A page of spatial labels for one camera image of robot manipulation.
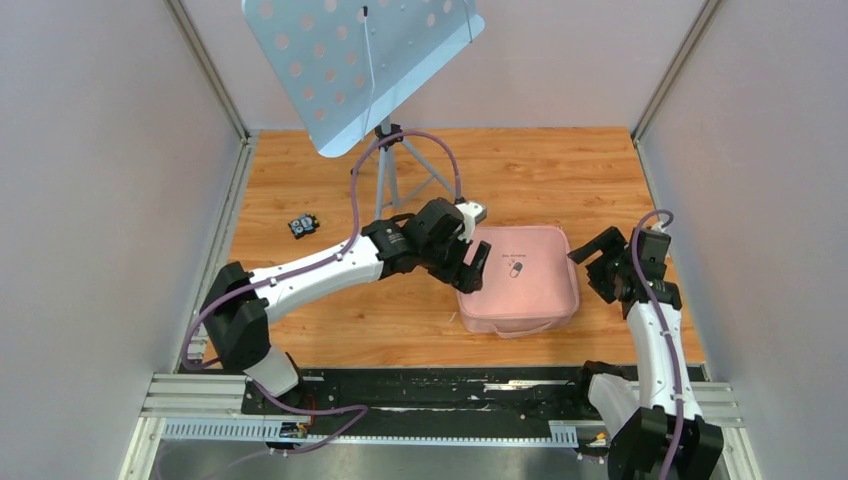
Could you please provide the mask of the pink medicine kit case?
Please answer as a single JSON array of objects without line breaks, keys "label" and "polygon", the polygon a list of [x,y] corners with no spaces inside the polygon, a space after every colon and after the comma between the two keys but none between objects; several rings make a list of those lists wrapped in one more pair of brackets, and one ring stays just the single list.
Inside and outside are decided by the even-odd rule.
[{"label": "pink medicine kit case", "polygon": [[462,325],[504,339],[567,325],[580,296],[565,232],[553,225],[478,227],[473,239],[491,245],[482,289],[457,295]]}]

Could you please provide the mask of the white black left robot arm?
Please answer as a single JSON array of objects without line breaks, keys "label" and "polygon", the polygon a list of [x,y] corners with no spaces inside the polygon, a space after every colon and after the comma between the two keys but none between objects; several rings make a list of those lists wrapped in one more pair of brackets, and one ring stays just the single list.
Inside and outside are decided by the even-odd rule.
[{"label": "white black left robot arm", "polygon": [[287,264],[247,271],[233,262],[218,272],[199,323],[224,368],[244,372],[279,411],[296,412],[307,389],[290,355],[272,346],[271,324],[338,291],[417,268],[460,293],[481,290],[491,246],[472,236],[486,216],[481,203],[437,198]]}]

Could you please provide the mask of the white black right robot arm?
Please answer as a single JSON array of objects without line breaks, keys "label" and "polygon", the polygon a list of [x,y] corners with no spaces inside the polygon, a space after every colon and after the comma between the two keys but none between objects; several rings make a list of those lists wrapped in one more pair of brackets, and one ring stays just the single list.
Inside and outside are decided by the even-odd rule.
[{"label": "white black right robot arm", "polygon": [[670,243],[666,233],[641,228],[626,238],[609,227],[568,255],[586,266],[589,286],[602,300],[621,306],[637,351],[636,386],[621,368],[588,361],[570,392],[575,411],[600,415],[611,436],[611,479],[708,479],[724,447],[685,364],[682,297],[665,279]]}]

